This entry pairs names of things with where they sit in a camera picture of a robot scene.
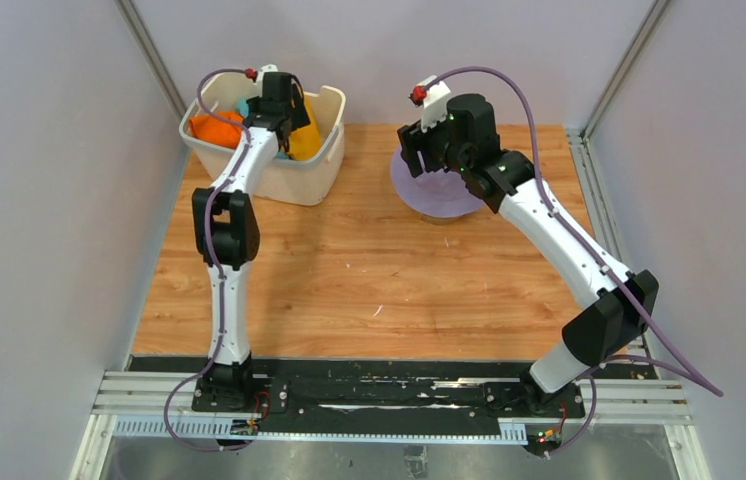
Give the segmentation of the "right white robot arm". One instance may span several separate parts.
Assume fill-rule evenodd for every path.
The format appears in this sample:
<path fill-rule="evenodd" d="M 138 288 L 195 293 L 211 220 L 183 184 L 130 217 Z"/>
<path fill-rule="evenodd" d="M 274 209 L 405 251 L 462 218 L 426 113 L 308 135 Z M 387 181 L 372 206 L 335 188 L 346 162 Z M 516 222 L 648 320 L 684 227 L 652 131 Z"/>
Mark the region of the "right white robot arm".
<path fill-rule="evenodd" d="M 416 88 L 410 98 L 423 109 L 420 120 L 398 131 L 410 174 L 458 174 L 471 195 L 532 242 L 582 308 L 562 328 L 561 341 L 521 376 L 523 408 L 544 417 L 560 404 L 561 389 L 646 331 L 642 315 L 653 310 L 658 282 L 605 251 L 539 179 L 535 164 L 501 147 L 484 96 Z"/>

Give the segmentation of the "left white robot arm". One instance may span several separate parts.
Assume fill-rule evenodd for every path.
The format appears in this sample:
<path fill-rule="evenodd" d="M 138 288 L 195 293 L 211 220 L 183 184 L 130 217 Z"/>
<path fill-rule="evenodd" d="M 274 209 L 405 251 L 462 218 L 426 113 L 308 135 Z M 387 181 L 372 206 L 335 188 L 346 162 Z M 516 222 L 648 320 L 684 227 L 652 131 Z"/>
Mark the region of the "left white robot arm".
<path fill-rule="evenodd" d="M 207 264 L 212 287 L 213 332 L 207 364 L 199 373 L 199 401 L 232 413 L 247 411 L 255 400 L 251 348 L 246 333 L 246 288 L 260 247 L 251 194 L 265 168 L 288 151 L 304 109 L 295 75 L 268 71 L 245 76 L 261 82 L 260 94 L 247 102 L 249 114 L 238 123 L 241 139 L 220 176 L 193 192 L 196 244 Z"/>

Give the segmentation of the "purple bucket hat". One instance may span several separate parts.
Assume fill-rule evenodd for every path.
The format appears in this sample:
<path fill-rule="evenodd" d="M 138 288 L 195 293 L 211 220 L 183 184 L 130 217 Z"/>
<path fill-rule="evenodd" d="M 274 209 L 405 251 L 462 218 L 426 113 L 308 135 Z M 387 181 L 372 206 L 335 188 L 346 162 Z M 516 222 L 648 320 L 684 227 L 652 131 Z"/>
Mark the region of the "purple bucket hat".
<path fill-rule="evenodd" d="M 485 203 L 471 195 L 455 172 L 436 171 L 412 177 L 397 148 L 390 162 L 391 184 L 400 200 L 419 214 L 438 217 L 469 215 Z"/>

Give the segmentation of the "white plastic basket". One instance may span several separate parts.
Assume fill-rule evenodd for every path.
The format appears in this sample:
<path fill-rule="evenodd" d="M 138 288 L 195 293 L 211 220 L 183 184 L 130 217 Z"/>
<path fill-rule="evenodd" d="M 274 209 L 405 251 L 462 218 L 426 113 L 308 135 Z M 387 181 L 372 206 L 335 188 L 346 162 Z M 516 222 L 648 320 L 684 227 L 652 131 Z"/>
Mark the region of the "white plastic basket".
<path fill-rule="evenodd" d="M 233 111 L 238 99 L 249 99 L 261 93 L 262 84 L 256 84 L 255 80 L 229 69 L 210 72 L 201 88 L 203 103 L 214 113 Z M 261 183 L 255 191 L 259 197 L 314 206 L 325 199 L 337 178 L 345 153 L 343 119 L 346 96 L 342 90 L 328 85 L 321 86 L 317 92 L 307 91 L 305 96 L 309 98 L 314 110 L 322 139 L 321 148 L 311 160 L 273 160 L 264 169 Z M 180 122 L 179 133 L 208 176 L 215 180 L 232 159 L 234 150 L 212 145 L 192 136 L 188 120 L 203 114 L 201 103 L 193 101 Z"/>

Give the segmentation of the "wooden hat stand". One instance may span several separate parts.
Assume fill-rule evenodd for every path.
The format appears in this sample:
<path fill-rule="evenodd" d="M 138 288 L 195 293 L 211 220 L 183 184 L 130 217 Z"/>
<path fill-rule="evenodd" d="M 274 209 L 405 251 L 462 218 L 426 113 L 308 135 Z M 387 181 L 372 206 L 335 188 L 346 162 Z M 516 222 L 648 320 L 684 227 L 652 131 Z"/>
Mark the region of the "wooden hat stand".
<path fill-rule="evenodd" d="M 437 226 L 451 225 L 466 218 L 466 215 L 449 216 L 449 217 L 438 217 L 427 214 L 421 214 L 420 218 L 422 221 Z"/>

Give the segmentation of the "yellow bucket hat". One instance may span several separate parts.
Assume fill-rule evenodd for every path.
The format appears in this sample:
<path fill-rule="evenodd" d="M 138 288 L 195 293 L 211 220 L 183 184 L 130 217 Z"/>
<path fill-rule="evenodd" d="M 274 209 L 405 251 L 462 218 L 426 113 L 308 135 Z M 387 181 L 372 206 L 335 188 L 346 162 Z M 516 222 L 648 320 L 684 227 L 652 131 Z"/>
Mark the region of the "yellow bucket hat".
<path fill-rule="evenodd" d="M 286 153 L 288 158 L 298 162 L 311 160 L 317 155 L 322 145 L 314 110 L 307 96 L 303 97 L 301 105 L 304 107 L 308 123 L 291 133 L 289 149 Z"/>

